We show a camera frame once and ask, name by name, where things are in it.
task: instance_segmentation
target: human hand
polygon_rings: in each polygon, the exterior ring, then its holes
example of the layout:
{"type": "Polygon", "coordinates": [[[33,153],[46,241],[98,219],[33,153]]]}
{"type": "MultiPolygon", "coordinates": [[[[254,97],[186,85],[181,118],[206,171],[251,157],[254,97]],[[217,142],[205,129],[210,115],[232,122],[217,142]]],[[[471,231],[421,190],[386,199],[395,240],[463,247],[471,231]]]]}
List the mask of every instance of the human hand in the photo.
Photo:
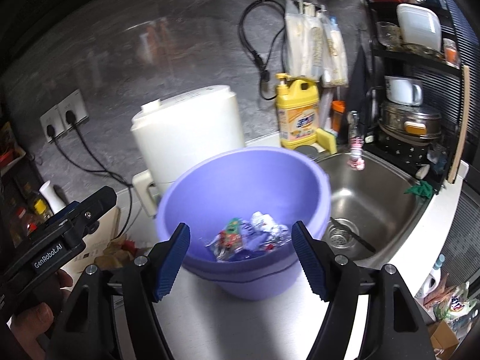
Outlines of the human hand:
{"type": "MultiPolygon", "coordinates": [[[[63,269],[57,272],[60,287],[71,287],[74,280],[63,269]]],[[[64,299],[69,290],[63,289],[64,299]]],[[[21,312],[11,319],[10,329],[25,352],[33,360],[44,360],[45,352],[37,342],[37,337],[45,333],[53,323],[53,312],[46,303],[40,303],[31,309],[21,312]]]]}

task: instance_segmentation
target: electrical outlet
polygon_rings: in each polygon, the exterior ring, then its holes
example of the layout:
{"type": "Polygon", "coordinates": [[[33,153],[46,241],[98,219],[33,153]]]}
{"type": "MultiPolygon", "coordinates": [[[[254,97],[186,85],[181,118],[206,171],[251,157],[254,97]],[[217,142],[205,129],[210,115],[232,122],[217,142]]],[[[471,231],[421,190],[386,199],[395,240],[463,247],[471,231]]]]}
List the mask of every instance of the electrical outlet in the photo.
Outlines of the electrical outlet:
{"type": "Polygon", "coordinates": [[[65,126],[63,126],[62,118],[60,117],[59,108],[57,105],[40,116],[40,123],[42,124],[42,130],[45,134],[47,142],[51,142],[52,140],[52,138],[50,138],[47,134],[47,126],[49,124],[51,124],[55,129],[55,138],[59,137],[65,132],[65,126]]]}
{"type": "Polygon", "coordinates": [[[60,112],[61,120],[68,130],[71,130],[73,127],[68,124],[65,118],[65,114],[69,110],[75,114],[77,118],[77,124],[87,119],[88,114],[85,108],[85,103],[83,102],[82,94],[80,93],[80,89],[77,89],[75,92],[69,94],[60,103],[58,103],[58,111],[60,112]]]}

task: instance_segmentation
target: white container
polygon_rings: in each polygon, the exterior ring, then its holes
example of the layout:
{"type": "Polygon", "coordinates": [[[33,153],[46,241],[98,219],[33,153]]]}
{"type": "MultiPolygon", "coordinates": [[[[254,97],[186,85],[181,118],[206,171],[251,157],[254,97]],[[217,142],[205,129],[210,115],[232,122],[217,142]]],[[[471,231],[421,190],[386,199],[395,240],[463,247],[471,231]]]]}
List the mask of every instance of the white container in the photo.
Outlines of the white container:
{"type": "Polygon", "coordinates": [[[397,104],[422,105],[423,85],[419,79],[385,76],[387,99],[397,104]]]}
{"type": "Polygon", "coordinates": [[[418,5],[399,4],[397,16],[404,43],[419,44],[440,52],[442,26],[435,13],[418,5]]]}
{"type": "Polygon", "coordinates": [[[158,193],[184,172],[217,154],[245,147],[242,121],[234,92],[214,85],[167,100],[142,105],[131,132],[148,170],[132,183],[146,212],[157,213],[150,186],[158,193]]]}
{"type": "Polygon", "coordinates": [[[50,180],[40,187],[39,192],[46,199],[46,201],[49,202],[49,206],[54,214],[60,212],[66,207],[63,200],[60,199],[55,193],[55,190],[53,189],[53,185],[50,180]]]}
{"type": "Polygon", "coordinates": [[[430,273],[428,274],[427,279],[425,280],[425,282],[420,287],[420,290],[418,290],[417,294],[415,295],[416,298],[423,299],[429,293],[435,290],[436,287],[438,287],[438,284],[440,283],[440,275],[441,275],[440,268],[444,261],[445,261],[445,256],[443,256],[443,254],[438,256],[438,259],[433,265],[433,268],[431,269],[430,273]]]}

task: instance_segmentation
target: yellow dish soap bottle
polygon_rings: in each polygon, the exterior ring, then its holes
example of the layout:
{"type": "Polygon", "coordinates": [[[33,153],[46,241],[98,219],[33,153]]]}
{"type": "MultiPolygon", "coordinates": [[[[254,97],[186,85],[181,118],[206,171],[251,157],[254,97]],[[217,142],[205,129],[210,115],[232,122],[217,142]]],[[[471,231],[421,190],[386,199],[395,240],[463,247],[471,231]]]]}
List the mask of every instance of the yellow dish soap bottle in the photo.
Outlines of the yellow dish soap bottle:
{"type": "Polygon", "coordinates": [[[287,73],[277,73],[277,112],[280,142],[287,149],[316,142],[318,89],[313,81],[287,81],[287,73]]]}

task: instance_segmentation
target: yellow sponge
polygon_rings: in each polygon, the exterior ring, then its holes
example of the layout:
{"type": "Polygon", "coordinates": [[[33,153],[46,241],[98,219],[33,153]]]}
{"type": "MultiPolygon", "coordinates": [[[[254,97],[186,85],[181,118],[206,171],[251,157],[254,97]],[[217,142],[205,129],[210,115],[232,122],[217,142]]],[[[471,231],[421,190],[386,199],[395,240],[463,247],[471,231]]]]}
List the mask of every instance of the yellow sponge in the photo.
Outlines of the yellow sponge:
{"type": "Polygon", "coordinates": [[[337,141],[335,135],[325,131],[323,128],[317,128],[317,143],[323,147],[323,149],[335,154],[337,152],[337,141]]]}

